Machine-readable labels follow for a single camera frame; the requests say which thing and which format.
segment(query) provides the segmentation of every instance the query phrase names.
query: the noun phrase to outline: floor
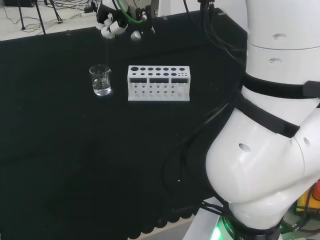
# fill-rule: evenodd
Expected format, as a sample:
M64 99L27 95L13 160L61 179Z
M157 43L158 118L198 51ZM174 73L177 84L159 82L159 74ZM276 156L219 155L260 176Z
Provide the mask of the floor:
M44 22L46 33L50 34L50 33L63 32L66 30L95 27L96 26L95 13L84 13L83 11L87 1L88 0L82 0L80 2L78 2L78 0L61 0L61 1L56 0L55 2L60 2L63 4L71 4L75 8L77 7L77 4L78 4L78 9L71 9L71 8L58 9L57 11L60 17L63 19L63 23L58 24L54 10L46 6L42 0L39 0L38 1L39 10L41 13L42 20ZM150 1L151 0L138 0L136 1L136 4L138 7L142 7L143 5L145 6L146 4L150 4ZM133 0L129 0L128 3L130 6L134 6ZM22 31L21 21L19 20L20 14L19 14L18 7L5 6L3 8L2 5L4 5L3 0L0 0L0 41L43 34L41 25L39 24L40 21L37 20L39 16L35 6L21 8L24 26L26 26L26 30Z

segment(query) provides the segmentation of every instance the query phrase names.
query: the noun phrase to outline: white floor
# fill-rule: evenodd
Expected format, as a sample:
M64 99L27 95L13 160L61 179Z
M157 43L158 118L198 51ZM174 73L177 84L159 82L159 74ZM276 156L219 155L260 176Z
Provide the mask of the white floor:
M58 24L57 18L53 8L45 6L44 2L38 2L41 17L46 28L46 33L57 33L66 30L75 30L82 28L94 27L96 25L96 16L95 14L88 13L83 14L83 10L80 9L60 9L57 10L60 17L64 20L63 23ZM19 10L17 7L6 7L5 10L7 16L16 23L20 19ZM23 17L32 17L39 18L36 7L22 7L22 16ZM24 25L27 26L25 31L22 31L21 21L18 21L16 24L13 24L6 17L4 8L0 6L0 41L23 38L28 36L40 35L43 34L40 22L37 19L23 18Z

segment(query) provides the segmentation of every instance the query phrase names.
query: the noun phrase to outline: water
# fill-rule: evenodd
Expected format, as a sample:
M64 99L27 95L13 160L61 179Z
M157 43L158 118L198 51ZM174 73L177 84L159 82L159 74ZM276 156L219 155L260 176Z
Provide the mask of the water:
M106 78L94 80L92 87L93 87L93 91L98 96L105 96L111 92L110 83Z

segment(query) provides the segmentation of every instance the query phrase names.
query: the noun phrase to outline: black tablecloth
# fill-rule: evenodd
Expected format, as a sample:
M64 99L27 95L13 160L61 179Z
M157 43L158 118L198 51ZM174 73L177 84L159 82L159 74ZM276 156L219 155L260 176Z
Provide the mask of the black tablecloth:
M244 47L245 33L222 18L224 37ZM3 239L125 240L183 215L169 208L211 196L205 156L232 109L193 143L181 184L178 154L167 161L163 178L173 195L162 167L244 71L185 14L153 25L155 37L138 43L129 30L107 44L95 28L0 43ZM88 70L106 61L112 94L98 97ZM190 66L190 102L128 102L128 65Z

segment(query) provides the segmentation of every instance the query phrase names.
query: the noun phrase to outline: green cable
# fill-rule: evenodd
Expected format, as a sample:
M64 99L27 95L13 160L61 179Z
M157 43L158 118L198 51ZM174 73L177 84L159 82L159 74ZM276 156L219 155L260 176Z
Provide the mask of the green cable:
M132 17L130 17L130 16L128 15L128 13L126 13L126 11L124 10L124 8L121 6L120 0L116 0L116 2L118 3L118 5L119 5L119 7L120 7L120 9L121 9L121 12L126 16L126 18L127 18L129 21L134 22L135 24L141 24L141 23L143 22L142 20L137 21L137 20L134 20Z

